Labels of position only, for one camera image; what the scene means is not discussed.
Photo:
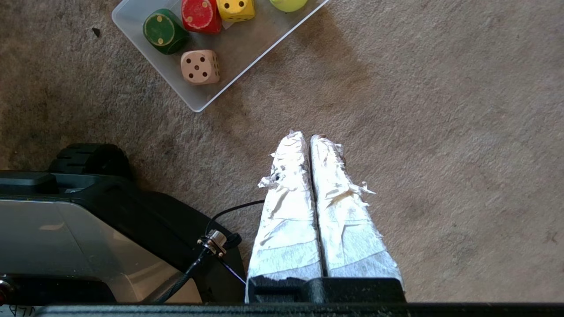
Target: yellow ball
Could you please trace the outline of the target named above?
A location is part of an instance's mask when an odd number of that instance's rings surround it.
[[[273,6],[284,12],[294,12],[306,5],[307,0],[270,0]]]

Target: green die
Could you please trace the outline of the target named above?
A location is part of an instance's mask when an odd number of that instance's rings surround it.
[[[143,23],[143,35],[159,52],[178,52],[190,39],[180,20],[168,9],[158,9]]]

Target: white tape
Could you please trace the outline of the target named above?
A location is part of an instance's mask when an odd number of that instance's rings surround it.
[[[259,183],[268,194],[248,278],[321,277],[308,154],[303,134],[290,132],[274,153],[270,175]]]
[[[311,138],[311,165],[321,245],[332,277],[396,278],[398,265],[386,250],[361,195],[373,193],[353,184],[346,173],[343,146]]]

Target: yellow die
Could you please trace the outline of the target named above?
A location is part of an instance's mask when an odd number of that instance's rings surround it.
[[[219,15],[227,22],[242,22],[254,18],[253,0],[217,0]]]

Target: red die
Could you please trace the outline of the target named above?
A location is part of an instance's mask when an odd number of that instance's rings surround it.
[[[221,17],[215,0],[182,0],[182,23],[193,32],[217,34]]]

